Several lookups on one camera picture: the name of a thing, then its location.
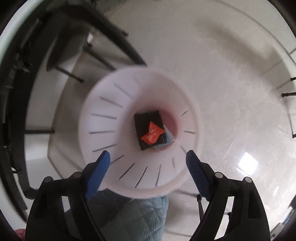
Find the black table leg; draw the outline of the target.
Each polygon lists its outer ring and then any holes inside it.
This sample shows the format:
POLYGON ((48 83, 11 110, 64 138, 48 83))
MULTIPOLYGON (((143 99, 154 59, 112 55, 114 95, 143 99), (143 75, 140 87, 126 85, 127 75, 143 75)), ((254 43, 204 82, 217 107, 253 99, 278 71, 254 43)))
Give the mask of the black table leg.
POLYGON ((86 1, 67 1, 61 8, 68 16, 86 21, 121 49, 135 64, 146 65, 140 54, 126 40, 122 31, 86 1))

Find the white slotted trash bin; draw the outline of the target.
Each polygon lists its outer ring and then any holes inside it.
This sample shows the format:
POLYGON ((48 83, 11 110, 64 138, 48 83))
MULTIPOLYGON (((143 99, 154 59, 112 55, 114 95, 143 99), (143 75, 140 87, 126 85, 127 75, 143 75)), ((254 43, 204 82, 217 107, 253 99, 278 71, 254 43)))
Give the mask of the white slotted trash bin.
POLYGON ((189 178, 186 153, 201 152, 200 108, 177 81, 151 68, 120 68, 95 84, 83 103, 78 140, 86 163, 107 151, 100 190, 146 199, 189 178))

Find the black square item in bin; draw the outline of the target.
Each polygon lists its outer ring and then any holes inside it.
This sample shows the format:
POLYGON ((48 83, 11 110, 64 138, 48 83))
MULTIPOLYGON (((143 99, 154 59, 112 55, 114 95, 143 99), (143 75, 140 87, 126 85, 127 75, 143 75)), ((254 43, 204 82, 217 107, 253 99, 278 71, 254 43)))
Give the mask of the black square item in bin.
POLYGON ((137 134, 137 140, 138 140, 138 144, 141 151, 145 151, 150 148, 159 150, 161 148, 164 148, 170 145, 173 142, 174 137, 170 133, 170 131, 165 127, 159 110, 136 113, 133 116, 133 118, 134 118, 135 131, 137 134), (141 140, 141 137, 149 132, 149 123, 151 121, 157 126, 159 126, 160 128, 163 128, 165 130, 165 133, 160 135, 156 143, 152 145, 148 145, 141 140))

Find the black chair legs right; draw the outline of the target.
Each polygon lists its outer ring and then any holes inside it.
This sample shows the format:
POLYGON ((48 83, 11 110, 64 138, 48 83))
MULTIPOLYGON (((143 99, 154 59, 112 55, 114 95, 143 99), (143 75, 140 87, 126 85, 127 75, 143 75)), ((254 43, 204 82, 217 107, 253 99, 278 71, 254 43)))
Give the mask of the black chair legs right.
MULTIPOLYGON (((291 77, 286 82, 284 82, 281 85, 277 86, 275 88, 275 90, 276 91, 281 90, 284 86, 286 86, 287 84, 292 83, 294 81, 295 81, 295 77, 291 77)), ((287 98, 287 97, 295 96, 295 91, 294 92, 291 92, 291 91, 290 92, 283 92, 283 93, 280 94, 280 96, 282 98, 287 98)), ((295 132, 293 131, 292 118, 291 118, 290 112, 288 110, 288 104, 285 102, 285 100, 284 100, 284 104, 285 104, 285 108, 286 108, 286 111, 287 111, 288 121, 289 121, 289 124, 290 124, 291 136, 292 136, 292 138, 295 138, 295 132)))

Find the teal quilted trouser leg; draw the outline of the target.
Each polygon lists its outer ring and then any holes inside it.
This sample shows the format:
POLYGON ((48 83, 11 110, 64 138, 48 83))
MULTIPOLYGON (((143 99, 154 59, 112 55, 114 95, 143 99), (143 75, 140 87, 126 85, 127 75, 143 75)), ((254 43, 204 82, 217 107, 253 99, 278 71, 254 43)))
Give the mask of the teal quilted trouser leg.
POLYGON ((106 240, 162 240, 167 196, 131 199, 106 189, 97 192, 88 206, 106 240))

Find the red wrapper piece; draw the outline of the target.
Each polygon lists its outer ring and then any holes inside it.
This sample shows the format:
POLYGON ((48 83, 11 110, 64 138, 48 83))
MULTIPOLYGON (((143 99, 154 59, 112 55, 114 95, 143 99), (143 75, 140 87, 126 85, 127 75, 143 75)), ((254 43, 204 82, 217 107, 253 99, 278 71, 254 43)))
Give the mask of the red wrapper piece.
POLYGON ((143 135, 141 137, 141 140, 148 145, 152 145, 157 142, 158 138, 163 133, 165 133, 165 130, 163 128, 160 128, 159 126, 157 126, 151 121, 149 123, 149 132, 143 135))

